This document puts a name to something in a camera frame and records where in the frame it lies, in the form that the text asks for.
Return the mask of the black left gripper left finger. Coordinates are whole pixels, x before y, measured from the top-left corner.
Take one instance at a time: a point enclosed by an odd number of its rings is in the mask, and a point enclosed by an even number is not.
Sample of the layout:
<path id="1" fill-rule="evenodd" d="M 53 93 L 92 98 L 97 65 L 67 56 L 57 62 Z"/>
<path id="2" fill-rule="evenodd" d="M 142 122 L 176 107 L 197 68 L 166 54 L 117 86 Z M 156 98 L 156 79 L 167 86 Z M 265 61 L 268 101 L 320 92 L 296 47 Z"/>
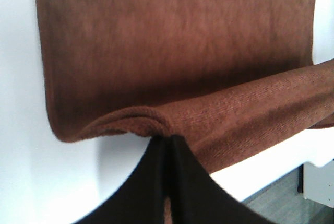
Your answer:
<path id="1" fill-rule="evenodd" d="M 151 138 L 126 181 L 77 223 L 164 223 L 165 151 L 164 138 Z"/>

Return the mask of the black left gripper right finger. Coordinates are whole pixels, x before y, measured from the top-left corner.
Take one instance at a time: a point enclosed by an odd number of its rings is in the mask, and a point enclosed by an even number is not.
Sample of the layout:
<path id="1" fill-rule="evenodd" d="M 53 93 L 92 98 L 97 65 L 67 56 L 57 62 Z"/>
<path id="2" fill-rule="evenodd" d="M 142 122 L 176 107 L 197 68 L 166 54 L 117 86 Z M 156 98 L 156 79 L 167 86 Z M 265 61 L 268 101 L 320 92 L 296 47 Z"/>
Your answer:
<path id="1" fill-rule="evenodd" d="M 191 152 L 184 137 L 170 138 L 173 223 L 271 223 L 224 191 Z"/>

